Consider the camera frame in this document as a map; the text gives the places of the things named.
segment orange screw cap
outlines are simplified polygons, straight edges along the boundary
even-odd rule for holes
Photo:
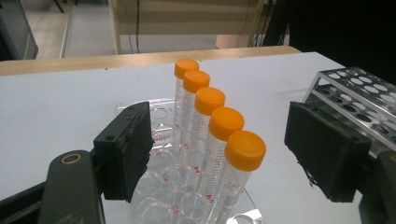
[[[238,111],[230,107],[219,107],[213,111],[208,129],[219,140],[227,141],[232,133],[242,130],[244,125],[244,117]]]
[[[191,93],[196,93],[203,87],[208,87],[210,76],[203,71],[190,70],[184,74],[183,88]]]
[[[199,64],[193,59],[179,59],[175,63],[175,77],[183,79],[184,74],[190,70],[198,70]]]
[[[231,134],[224,156],[234,168],[251,172],[262,164],[266,152],[264,141],[255,133],[238,131]]]
[[[196,92],[194,106],[199,113],[210,116],[215,109],[224,106],[224,103],[225,95],[222,91],[205,87]]]

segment plastic tube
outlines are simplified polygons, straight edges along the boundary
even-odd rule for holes
[[[208,87],[210,76],[203,71],[188,71],[183,78],[183,106],[181,113],[180,160],[178,163],[186,165],[187,154],[191,150],[192,117],[194,114],[195,93],[201,88]]]
[[[242,130],[243,116],[230,107],[220,107],[213,111],[205,144],[205,157],[199,174],[196,192],[213,203],[213,194],[219,181],[224,162],[224,148],[230,135]]]
[[[198,70],[198,69],[199,69],[198,62],[192,59],[179,59],[175,63],[176,89],[175,89],[173,142],[174,145],[176,146],[178,146],[180,143],[181,111],[182,111],[183,96],[185,93],[183,89],[183,78],[187,71]]]
[[[251,172],[262,164],[265,152],[264,142],[255,133],[239,131],[230,136],[224,149],[226,161],[220,174],[215,201],[211,204],[205,223],[226,223]]]
[[[191,150],[187,154],[187,165],[193,168],[196,173],[200,172],[205,155],[205,140],[210,115],[215,109],[223,107],[224,103],[224,93],[216,88],[206,87],[196,92],[191,129]]]

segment black device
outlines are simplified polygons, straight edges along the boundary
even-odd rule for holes
[[[311,185],[335,203],[350,203],[356,190],[361,223],[396,223],[396,152],[369,155],[372,141],[313,105],[291,102],[285,145]]]
[[[47,181],[0,202],[0,223],[105,223],[101,202],[130,202],[153,140],[149,103],[125,108],[93,140],[94,149],[54,159]]]

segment white table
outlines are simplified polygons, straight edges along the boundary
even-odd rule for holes
[[[309,186],[284,146],[289,101],[301,101],[317,71],[340,68],[317,53],[200,62],[245,130],[267,145],[247,190],[271,223],[360,223],[354,203],[331,203]],[[116,103],[174,96],[173,64],[0,77],[0,200],[45,181],[50,161],[92,140],[115,117]],[[131,223],[125,202],[104,201],[107,223]]]

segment glass surface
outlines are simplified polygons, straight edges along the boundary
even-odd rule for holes
[[[12,59],[34,59],[38,52],[20,0],[2,0],[0,33],[6,41]]]

